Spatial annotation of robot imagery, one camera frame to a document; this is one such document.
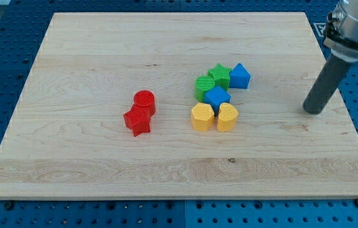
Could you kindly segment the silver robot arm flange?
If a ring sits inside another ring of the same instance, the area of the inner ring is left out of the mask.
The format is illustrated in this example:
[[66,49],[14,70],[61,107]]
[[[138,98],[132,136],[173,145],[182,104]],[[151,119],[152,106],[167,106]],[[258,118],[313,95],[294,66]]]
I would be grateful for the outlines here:
[[328,13],[323,45],[346,61],[358,61],[358,0],[339,0]]

